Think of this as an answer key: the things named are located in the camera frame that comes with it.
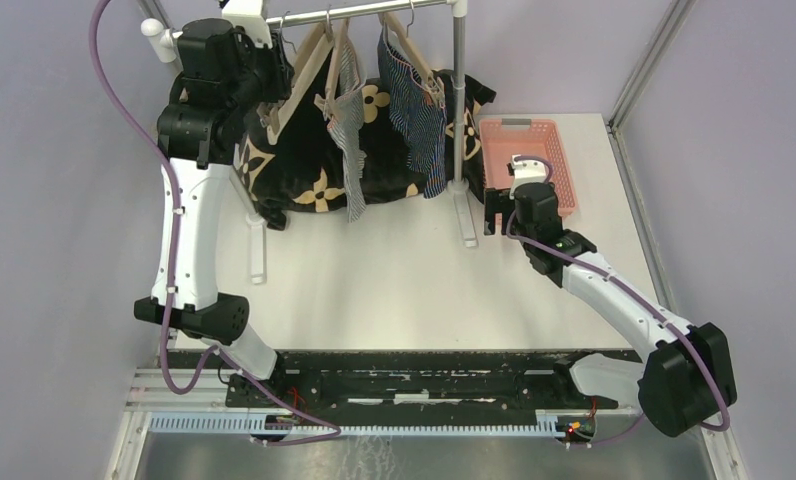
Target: white tabletop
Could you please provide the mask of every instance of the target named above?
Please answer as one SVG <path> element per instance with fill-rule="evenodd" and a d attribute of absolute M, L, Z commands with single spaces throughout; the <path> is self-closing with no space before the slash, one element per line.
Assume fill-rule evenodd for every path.
<path fill-rule="evenodd" d="M 557 122 L 578 210 L 565 221 L 598 246 L 624 277 L 654 296 L 604 122 L 597 114 Z M 231 189 L 221 216 L 218 286 L 244 295 L 250 324 L 270 346 L 321 350 L 516 350 L 629 348 L 594 311 L 536 273 L 521 246 L 483 236 L 462 246 L 451 196 L 421 196 L 347 212 L 290 214 L 268 232 L 268 281 L 248 278 L 245 209 Z M 180 335 L 177 348 L 203 348 Z"/>

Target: purple wall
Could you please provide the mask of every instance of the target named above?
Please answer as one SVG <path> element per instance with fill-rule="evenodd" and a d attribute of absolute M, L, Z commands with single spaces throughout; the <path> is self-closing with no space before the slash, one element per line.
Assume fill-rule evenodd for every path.
<path fill-rule="evenodd" d="M 95 2 L 0 2 L 0 479 L 102 478 L 159 255 L 160 173 L 95 80 Z M 100 46 L 147 127 L 170 72 L 113 2 Z"/>
<path fill-rule="evenodd" d="M 680 313 L 730 341 L 753 478 L 796 478 L 796 1 L 698 2 L 624 127 Z"/>

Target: clothes rack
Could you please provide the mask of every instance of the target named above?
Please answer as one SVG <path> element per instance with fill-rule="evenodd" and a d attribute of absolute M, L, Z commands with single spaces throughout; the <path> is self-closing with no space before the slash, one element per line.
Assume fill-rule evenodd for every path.
<path fill-rule="evenodd" d="M 461 141 L 459 132 L 465 131 L 466 110 L 466 14 L 468 0 L 389 0 L 385 2 L 354 5 L 349 7 L 330 8 L 309 13 L 296 13 L 273 17 L 266 20 L 271 28 L 284 28 L 311 23 L 326 22 L 328 19 L 340 20 L 343 18 L 373 15 L 376 13 L 394 12 L 398 10 L 431 7 L 434 5 L 451 5 L 454 17 L 454 179 L 448 184 L 448 191 L 454 199 L 454 208 L 460 226 L 460 234 L 466 247 L 477 247 L 478 240 L 475 233 L 472 214 L 469 210 L 468 182 L 463 178 L 464 142 Z"/>

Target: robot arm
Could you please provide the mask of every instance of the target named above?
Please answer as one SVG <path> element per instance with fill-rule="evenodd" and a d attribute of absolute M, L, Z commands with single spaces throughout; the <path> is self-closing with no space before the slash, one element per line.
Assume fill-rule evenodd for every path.
<path fill-rule="evenodd" d="M 274 372 L 277 353 L 248 325 L 248 300 L 218 291 L 216 240 L 224 188 L 245 116 L 261 103 L 289 97 L 292 67 L 279 48 L 279 33 L 262 21 L 262 2 L 231 0 L 225 18 L 196 20 L 171 33 L 143 24 L 160 60 L 176 47 L 183 72 L 157 122 L 159 146 L 179 183 L 165 180 L 162 253 L 149 297 L 137 300 L 134 316 L 162 324 L 165 299 L 173 293 L 170 326 L 216 345 L 258 379 Z M 180 208 L 174 209 L 174 196 Z M 179 228 L 172 229 L 175 221 Z M 172 232 L 176 239 L 175 288 L 169 292 Z"/>
<path fill-rule="evenodd" d="M 704 361 L 725 404 L 733 404 L 736 386 L 724 333 L 709 323 L 696 327 L 647 300 L 616 273 L 595 245 L 565 230 L 554 185 L 545 182 L 548 171 L 536 160 L 514 158 L 513 187 L 487 192 L 487 199 L 497 199 L 490 203 L 498 209 L 488 208 L 487 218 L 513 212 L 504 233 L 523 241 L 533 268 L 598 312 L 644 361 L 578 354 L 562 364 L 575 388 L 639 407 L 662 433 L 680 435 L 719 412 L 702 372 L 678 340 L 680 334 Z"/>

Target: pink basket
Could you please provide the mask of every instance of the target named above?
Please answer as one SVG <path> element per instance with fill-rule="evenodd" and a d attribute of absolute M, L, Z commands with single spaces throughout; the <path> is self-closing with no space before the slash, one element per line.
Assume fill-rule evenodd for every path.
<path fill-rule="evenodd" d="M 480 121 L 483 145 L 484 187 L 509 189 L 513 177 L 507 171 L 513 155 L 542 157 L 554 167 L 554 190 L 560 199 L 558 211 L 565 218 L 578 207 L 575 187 L 557 124 L 529 118 L 484 118 Z"/>

